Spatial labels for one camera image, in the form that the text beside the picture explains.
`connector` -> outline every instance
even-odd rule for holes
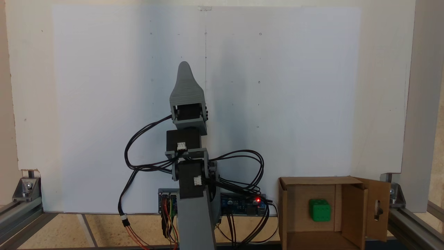
[[[194,177],[194,185],[195,186],[202,186],[202,176],[201,175]]]
[[[130,221],[128,220],[127,214],[121,215],[120,219],[122,220],[122,224],[124,227],[130,226]]]
[[[178,142],[177,143],[177,151],[186,150],[186,144],[185,142]]]

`white board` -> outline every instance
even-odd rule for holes
[[[253,149],[262,192],[281,176],[351,174],[359,8],[214,7],[207,14],[211,155]],[[255,161],[220,162],[252,180]]]
[[[64,211],[116,213],[132,172],[125,146],[170,114],[179,63],[188,61],[205,87],[205,13],[147,5],[60,5],[53,13]],[[164,122],[137,140],[131,162],[166,159],[170,129],[172,122]],[[155,213],[157,189],[177,186],[170,175],[139,173],[123,209]]]
[[[358,8],[57,6],[54,20],[65,212],[115,213],[131,173],[123,149],[168,115],[182,60],[206,89],[210,155],[261,152],[261,188],[271,199],[280,176],[351,173]],[[164,159],[173,128],[165,122],[148,132],[130,159]],[[248,181],[255,163],[219,169]],[[157,189],[175,186],[167,174],[140,173],[124,209],[155,213]]]

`cardboard box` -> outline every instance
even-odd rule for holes
[[[279,178],[282,250],[361,249],[365,237],[387,241],[390,183],[351,176]],[[314,222],[309,200],[325,199],[329,222]]]

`cardboard flap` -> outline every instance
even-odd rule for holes
[[[334,176],[334,177],[281,177],[281,185],[334,185],[334,184],[356,184],[362,183],[352,176]]]
[[[364,187],[369,190],[366,236],[386,242],[391,184],[383,181],[357,179],[363,182]]]
[[[287,191],[279,185],[279,237],[281,238],[282,250],[287,250]]]
[[[367,189],[342,185],[342,236],[360,249],[365,247],[367,199]]]

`hole in cardboard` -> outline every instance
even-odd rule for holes
[[[379,200],[375,200],[375,221],[379,221],[379,216],[383,213],[384,211],[381,208],[381,202]]]

